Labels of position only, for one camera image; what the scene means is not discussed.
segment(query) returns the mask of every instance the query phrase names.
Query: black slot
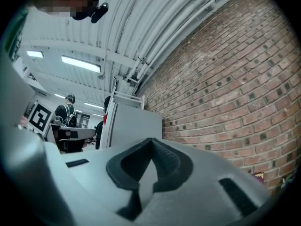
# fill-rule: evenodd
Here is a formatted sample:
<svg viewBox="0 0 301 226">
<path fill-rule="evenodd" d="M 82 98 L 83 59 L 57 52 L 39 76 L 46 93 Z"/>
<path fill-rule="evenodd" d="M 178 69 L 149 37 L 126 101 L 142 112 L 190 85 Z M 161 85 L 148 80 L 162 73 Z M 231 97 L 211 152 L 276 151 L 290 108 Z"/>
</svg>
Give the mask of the black slot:
<svg viewBox="0 0 301 226">
<path fill-rule="evenodd" d="M 257 207 L 245 192 L 242 191 L 232 179 L 224 178 L 220 180 L 219 183 L 244 217 L 257 210 Z"/>
<path fill-rule="evenodd" d="M 80 160 L 77 160 L 77 161 L 66 162 L 66 165 L 67 165 L 68 168 L 71 168 L 71 167 L 76 167 L 76 166 L 85 164 L 87 162 L 89 162 L 87 159 L 80 159 Z"/>
</svg>

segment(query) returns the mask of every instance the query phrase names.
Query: rectangular light fixture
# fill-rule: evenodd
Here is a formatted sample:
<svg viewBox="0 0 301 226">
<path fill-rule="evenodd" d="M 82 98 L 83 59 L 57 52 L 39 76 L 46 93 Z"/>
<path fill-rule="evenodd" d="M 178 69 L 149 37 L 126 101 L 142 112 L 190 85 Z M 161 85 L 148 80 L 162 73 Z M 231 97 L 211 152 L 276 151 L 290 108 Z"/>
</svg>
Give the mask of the rectangular light fixture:
<svg viewBox="0 0 301 226">
<path fill-rule="evenodd" d="M 104 109 L 103 107 L 101 107 L 101 106 L 97 106 L 97 105 L 91 105 L 91 104 L 89 104 L 89 103 L 86 103 L 86 102 L 84 102 L 84 104 L 85 105 L 89 105 L 89 106 L 93 106 L 93 107 L 96 107 L 96 108 L 99 108 L 99 109 Z"/>
<path fill-rule="evenodd" d="M 92 114 L 92 115 L 96 115 L 96 114 Z M 96 115 L 96 116 L 100 116 L 100 117 L 103 117 L 103 115 Z"/>
<path fill-rule="evenodd" d="M 87 63 L 78 59 L 74 59 L 74 58 L 70 58 L 70 57 L 66 57 L 66 56 L 62 56 L 62 61 L 66 64 L 69 65 L 74 65 L 74 66 L 78 66 L 87 70 L 91 70 L 94 72 L 99 73 L 100 72 L 100 66 L 91 64 L 91 63 Z"/>
<path fill-rule="evenodd" d="M 27 51 L 28 56 L 31 57 L 37 57 L 37 58 L 43 58 L 44 55 L 41 51 Z"/>
<path fill-rule="evenodd" d="M 60 96 L 60 95 L 57 95 L 57 94 L 55 94 L 55 96 L 60 97 L 60 98 L 63 98 L 63 99 L 66 98 L 65 96 Z"/>
</svg>

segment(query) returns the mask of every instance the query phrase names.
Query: pipe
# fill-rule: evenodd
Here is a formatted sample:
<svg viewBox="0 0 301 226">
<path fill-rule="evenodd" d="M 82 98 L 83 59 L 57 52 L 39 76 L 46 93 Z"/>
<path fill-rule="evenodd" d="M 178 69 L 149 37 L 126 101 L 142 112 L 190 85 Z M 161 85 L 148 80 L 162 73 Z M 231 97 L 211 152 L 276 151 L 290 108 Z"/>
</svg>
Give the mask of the pipe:
<svg viewBox="0 0 301 226">
<path fill-rule="evenodd" d="M 198 12 L 196 12 L 190 19 L 187 20 L 185 24 L 169 39 L 169 41 L 160 49 L 160 51 L 156 54 L 155 58 L 143 72 L 143 75 L 139 79 L 139 81 L 143 78 L 143 76 L 147 73 L 147 71 L 151 68 L 153 63 L 157 60 L 157 58 L 162 54 L 162 52 L 170 45 L 170 43 L 197 17 L 199 16 L 207 7 L 211 6 L 217 0 L 210 0 L 206 5 L 204 5 Z"/>
<path fill-rule="evenodd" d="M 171 8 L 167 11 L 167 13 L 165 14 L 165 16 L 163 17 L 163 19 L 160 20 L 160 22 L 157 24 L 157 26 L 155 27 L 155 29 L 152 31 L 151 35 L 149 36 L 149 38 L 147 39 L 145 45 L 143 46 L 140 55 L 138 56 L 138 59 L 136 60 L 136 63 L 133 67 L 133 69 L 131 69 L 130 73 L 128 74 L 127 77 L 131 78 L 136 69 L 138 68 L 138 66 L 140 65 L 141 61 L 143 60 L 147 50 L 151 47 L 151 45 L 153 44 L 154 40 L 157 38 L 157 36 L 159 35 L 159 33 L 161 32 L 162 28 L 167 24 L 168 20 L 175 14 L 175 12 L 185 3 L 187 2 L 187 0 L 177 0 L 172 6 Z"/>
<path fill-rule="evenodd" d="M 142 67 L 141 71 L 138 73 L 137 78 L 140 79 L 143 75 L 143 72 L 147 68 L 147 65 L 150 65 L 153 58 L 156 56 L 157 52 L 160 48 L 164 45 L 166 40 L 176 31 L 177 27 L 193 12 L 193 10 L 200 5 L 205 0 L 196 0 L 193 2 L 185 11 L 172 23 L 171 27 L 164 33 L 164 35 L 160 38 L 159 42 L 156 44 L 155 48 L 152 50 L 148 59 L 144 66 Z"/>
</svg>

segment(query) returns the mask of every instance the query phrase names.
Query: ceiling light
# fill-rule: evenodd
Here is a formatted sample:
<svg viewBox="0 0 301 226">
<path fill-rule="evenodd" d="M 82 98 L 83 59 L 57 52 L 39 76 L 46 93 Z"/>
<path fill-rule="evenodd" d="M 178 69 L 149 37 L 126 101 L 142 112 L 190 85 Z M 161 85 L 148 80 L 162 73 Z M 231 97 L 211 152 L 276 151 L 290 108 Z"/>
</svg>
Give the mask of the ceiling light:
<svg viewBox="0 0 301 226">
<path fill-rule="evenodd" d="M 92 115 L 96 115 L 96 114 L 92 114 Z M 103 117 L 103 115 L 96 115 L 96 116 L 100 116 L 100 117 Z"/>
<path fill-rule="evenodd" d="M 84 62 L 84 61 L 81 61 L 78 59 L 62 56 L 62 61 L 69 65 L 75 65 L 75 66 L 78 66 L 78 67 L 81 67 L 81 68 L 84 68 L 87 70 L 91 70 L 91 71 L 94 71 L 97 73 L 100 72 L 100 66 L 90 64 L 90 63 L 87 63 L 87 62 Z"/>
<path fill-rule="evenodd" d="M 55 94 L 55 96 L 60 97 L 60 98 L 63 98 L 63 99 L 66 98 L 65 96 L 60 96 L 60 95 L 57 95 L 57 94 Z"/>
<path fill-rule="evenodd" d="M 89 106 L 93 106 L 93 107 L 96 107 L 96 108 L 99 108 L 99 109 L 104 109 L 103 107 L 101 106 L 97 106 L 97 105 L 91 105 L 91 104 L 88 104 L 86 102 L 84 102 L 85 105 L 89 105 Z"/>
<path fill-rule="evenodd" d="M 31 57 L 37 57 L 37 58 L 43 58 L 44 55 L 41 51 L 27 51 L 28 56 Z"/>
</svg>

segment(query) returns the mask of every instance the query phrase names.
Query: person in black clothing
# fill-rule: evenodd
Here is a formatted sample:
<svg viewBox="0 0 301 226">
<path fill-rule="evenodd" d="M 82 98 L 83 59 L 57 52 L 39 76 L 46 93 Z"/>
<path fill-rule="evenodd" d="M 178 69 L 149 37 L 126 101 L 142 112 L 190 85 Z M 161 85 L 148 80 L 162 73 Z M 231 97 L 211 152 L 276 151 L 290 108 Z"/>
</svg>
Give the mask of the person in black clothing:
<svg viewBox="0 0 301 226">
<path fill-rule="evenodd" d="M 59 105 L 55 110 L 55 115 L 61 117 L 61 122 L 67 119 L 69 115 L 75 114 L 75 109 L 73 104 L 75 103 L 75 96 L 73 94 L 67 95 L 66 104 Z"/>
<path fill-rule="evenodd" d="M 95 132 L 96 132 L 96 144 L 95 144 L 95 149 L 99 149 L 100 145 L 100 138 L 102 136 L 102 131 L 103 131 L 103 121 L 99 122 L 98 125 L 96 126 Z"/>
</svg>

